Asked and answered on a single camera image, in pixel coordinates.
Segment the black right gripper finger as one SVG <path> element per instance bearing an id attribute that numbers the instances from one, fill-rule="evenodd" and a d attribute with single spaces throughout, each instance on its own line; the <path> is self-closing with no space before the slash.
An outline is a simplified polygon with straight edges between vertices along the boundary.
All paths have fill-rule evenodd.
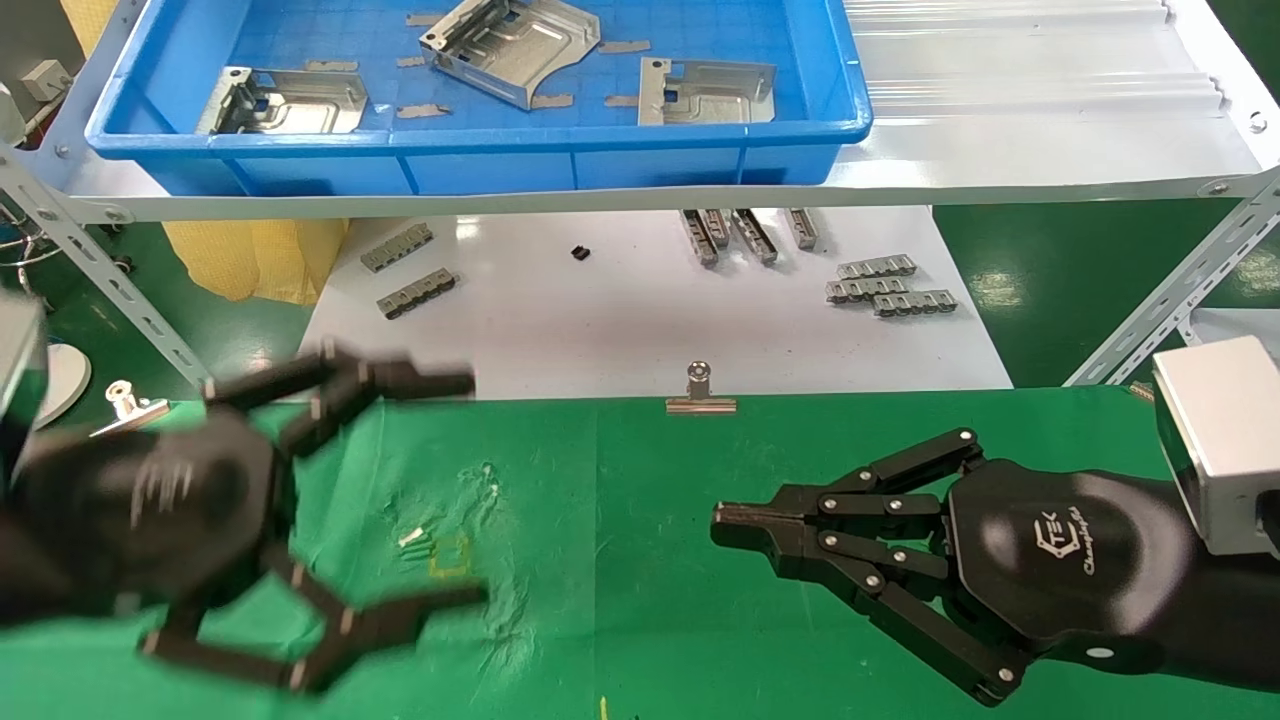
<path id="1" fill-rule="evenodd" d="M 890 456 L 865 462 L 827 484 L 783 484 L 765 503 L 716 505 L 712 537 L 739 539 L 749 528 L 813 527 L 861 534 L 888 528 L 905 532 L 918 518 L 941 512 L 927 486 L 957 477 L 986 461 L 977 433 L 945 432 Z"/>
<path id="2" fill-rule="evenodd" d="M 1021 684 L 1024 653 L 988 644 L 934 609 L 959 591 L 942 556 L 815 528 L 717 528 L 714 542 L 764 555 L 778 578 L 826 588 L 986 707 Z"/>

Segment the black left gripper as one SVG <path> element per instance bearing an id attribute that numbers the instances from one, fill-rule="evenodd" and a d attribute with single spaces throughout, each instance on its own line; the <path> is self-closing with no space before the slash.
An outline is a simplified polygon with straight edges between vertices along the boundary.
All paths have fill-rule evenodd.
<path id="1" fill-rule="evenodd" d="M 292 694 L 321 694 L 371 653 L 415 644 L 428 619 L 489 600 L 466 580 L 366 607 L 347 603 L 276 543 L 289 470 L 234 413 L 170 430 L 50 437 L 18 464 L 5 498 L 5 612 L 116 616 L 172 605 L 140 652 L 173 666 Z M 294 660 L 198 638 L 205 615 L 265 573 L 323 620 Z"/>

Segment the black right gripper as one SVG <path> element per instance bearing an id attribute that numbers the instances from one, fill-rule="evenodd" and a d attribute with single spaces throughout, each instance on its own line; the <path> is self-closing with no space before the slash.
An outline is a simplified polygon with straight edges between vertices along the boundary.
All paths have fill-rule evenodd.
<path id="1" fill-rule="evenodd" d="M 947 505 L 966 601 L 1010 644 L 1108 673 L 1165 667 L 1164 615 L 1199 546 L 1171 484 L 997 459 L 957 479 Z"/>

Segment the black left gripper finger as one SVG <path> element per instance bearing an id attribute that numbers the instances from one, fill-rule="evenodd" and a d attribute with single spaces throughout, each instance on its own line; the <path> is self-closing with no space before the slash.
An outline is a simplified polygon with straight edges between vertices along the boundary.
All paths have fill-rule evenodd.
<path id="1" fill-rule="evenodd" d="M 475 374 L 468 368 L 422 372 L 407 357 L 367 359 L 337 345 L 306 354 L 233 380 L 210 380 L 205 405 L 248 415 L 274 401 L 308 395 L 303 413 L 276 438 L 292 459 L 307 457 L 334 439 L 379 398 L 417 401 L 471 396 Z"/>

